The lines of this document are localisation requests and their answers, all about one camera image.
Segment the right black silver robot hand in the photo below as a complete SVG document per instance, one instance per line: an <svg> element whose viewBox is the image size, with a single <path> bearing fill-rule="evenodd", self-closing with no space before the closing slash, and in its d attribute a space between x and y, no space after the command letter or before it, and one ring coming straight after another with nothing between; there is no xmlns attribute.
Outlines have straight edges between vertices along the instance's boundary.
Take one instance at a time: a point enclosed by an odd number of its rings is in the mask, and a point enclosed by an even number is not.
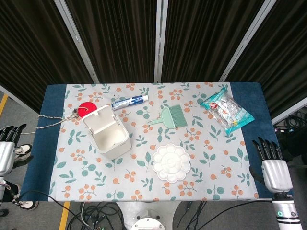
<svg viewBox="0 0 307 230"><path fill-rule="evenodd" d="M259 175L252 166L249 171L260 184L272 193L287 193L293 188L288 165L283 159L280 147L273 141L258 137L253 145L260 157L262 175Z"/></svg>

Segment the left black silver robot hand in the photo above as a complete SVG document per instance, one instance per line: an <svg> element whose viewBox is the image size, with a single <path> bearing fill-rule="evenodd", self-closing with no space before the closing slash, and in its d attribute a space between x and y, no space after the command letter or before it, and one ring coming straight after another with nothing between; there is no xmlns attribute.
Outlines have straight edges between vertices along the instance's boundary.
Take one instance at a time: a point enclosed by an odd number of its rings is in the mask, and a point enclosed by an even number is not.
<svg viewBox="0 0 307 230"><path fill-rule="evenodd" d="M15 149L26 124L7 126L0 130L0 176L8 175L14 163Z"/></svg>

